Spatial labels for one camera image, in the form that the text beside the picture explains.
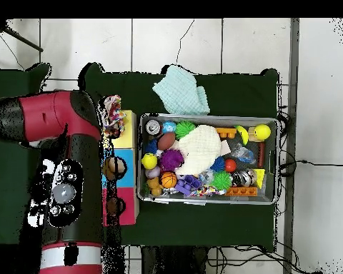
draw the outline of green spiky ball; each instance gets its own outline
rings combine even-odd
[[[230,174],[226,171],[220,171],[214,174],[214,181],[211,183],[218,190],[229,189],[232,186]]]
[[[175,130],[175,135],[177,137],[177,140],[183,138],[195,128],[196,126],[192,122],[189,122],[189,121],[179,122]]]

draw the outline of plastic bag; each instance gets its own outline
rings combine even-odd
[[[240,143],[238,143],[237,147],[232,151],[232,156],[243,163],[254,164],[256,162],[253,151],[243,147]]]

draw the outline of colorful box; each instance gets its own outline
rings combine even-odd
[[[122,158],[126,163],[126,173],[116,182],[117,196],[124,201],[126,208],[119,216],[120,225],[134,225],[139,214],[139,199],[136,196],[136,114],[132,111],[124,111],[126,118],[124,119],[123,134],[111,142],[114,146],[114,155]],[[104,150],[109,149],[109,139],[103,137]],[[103,224],[108,226],[106,222],[106,182],[108,180],[102,176],[103,187]]]

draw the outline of yellow ball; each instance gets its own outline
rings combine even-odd
[[[265,124],[260,124],[255,127],[254,133],[258,140],[264,141],[271,135],[271,129]]]
[[[157,165],[157,157],[152,153],[146,153],[141,160],[142,165],[145,169],[154,169]]]

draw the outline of light blue towel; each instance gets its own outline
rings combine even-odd
[[[166,76],[152,88],[164,103],[166,111],[181,115],[207,115],[209,104],[202,86],[188,71],[171,65]]]

